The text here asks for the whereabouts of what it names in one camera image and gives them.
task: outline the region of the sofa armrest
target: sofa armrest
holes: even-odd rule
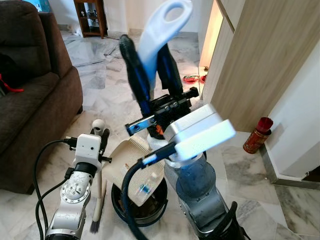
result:
[[[62,39],[56,18],[52,12],[39,12],[48,46],[51,71],[60,78],[72,67],[72,63]]]

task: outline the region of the black cable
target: black cable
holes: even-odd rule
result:
[[[35,219],[36,219],[36,223],[38,225],[39,228],[39,233],[40,233],[40,240],[44,240],[44,232],[41,226],[41,222],[40,222],[40,217],[39,217],[39,206],[42,204],[43,205],[43,199],[49,194],[51,193],[53,190],[57,189],[58,187],[60,187],[62,184],[64,184],[66,181],[68,180],[68,178],[65,178],[62,182],[60,182],[59,184],[55,185],[53,188],[51,188],[50,190],[46,191],[45,194],[43,194],[40,199],[38,200],[38,202],[36,203],[35,206]]]
[[[49,147],[50,145],[56,144],[56,143],[65,143],[65,142],[66,142],[65,139],[54,140],[54,141],[48,142],[46,145],[44,145],[44,147],[41,149],[38,156],[36,157],[36,160],[35,160],[35,163],[33,166],[32,180],[33,180],[33,185],[34,185],[34,189],[35,189],[36,195],[38,197],[38,200],[41,199],[41,194],[40,194],[40,190],[39,190],[39,186],[38,186],[38,182],[37,182],[37,165],[40,160],[40,156],[46,150],[46,148]],[[45,206],[42,201],[40,201],[40,206],[41,206],[41,211],[42,211],[42,215],[43,215],[45,231],[47,231],[48,230],[48,219],[47,219],[47,213],[45,210]]]
[[[139,159],[138,162],[128,170],[122,182],[122,203],[127,216],[128,226],[131,232],[133,233],[133,235],[135,236],[135,238],[138,240],[148,240],[148,238],[146,238],[146,236],[140,231],[140,229],[137,226],[135,218],[132,214],[132,210],[129,207],[128,191],[129,191],[129,183],[131,178],[139,169],[143,167],[144,167],[144,164],[142,160]]]

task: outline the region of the marble floor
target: marble floor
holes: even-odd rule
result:
[[[128,137],[124,125],[141,117],[127,80],[126,66],[116,39],[98,37],[80,38],[68,32],[62,36],[72,64],[77,67],[83,87],[84,112],[77,115],[64,136],[77,137],[88,133],[92,122],[101,118],[111,134],[105,156]],[[135,44],[138,35],[132,35]],[[199,63],[198,38],[185,34],[169,42],[181,77],[197,74]],[[187,90],[193,85],[184,84]],[[155,97],[166,93],[157,81]],[[197,98],[193,108],[202,105]],[[147,133],[138,135],[145,138]],[[242,144],[247,132],[237,135],[207,151],[208,162],[216,171],[216,185],[226,203],[238,203],[237,219],[252,240],[319,240],[320,239],[320,191],[271,185],[261,155],[248,154]],[[43,193],[60,182],[65,170],[73,161],[74,152],[64,145],[57,145],[39,173],[39,187]],[[115,213],[111,198],[112,184],[108,182],[105,206],[96,235],[89,232],[97,196],[97,182],[92,185],[91,201],[86,207],[87,218],[84,240],[133,240],[128,226]],[[180,210],[178,198],[168,184],[168,206],[161,220],[142,231],[153,240],[196,240],[191,225]],[[0,190],[0,234],[2,240],[37,240],[35,220],[37,197]],[[59,205],[59,191],[55,190],[44,200],[48,218],[51,219]]]

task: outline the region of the cable connector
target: cable connector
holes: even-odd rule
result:
[[[63,142],[68,144],[70,148],[75,148],[77,146],[77,140],[76,137],[66,136]]]
[[[74,170],[75,170],[74,168],[68,167],[68,169],[65,172],[64,178],[65,179],[70,179],[71,174],[74,172]]]

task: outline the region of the brush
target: brush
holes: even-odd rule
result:
[[[102,210],[105,205],[105,196],[107,192],[107,181],[102,186],[102,172],[98,172],[98,198],[95,203],[95,208],[92,217],[92,223],[90,226],[90,232],[96,234],[99,231],[100,220],[102,216]]]

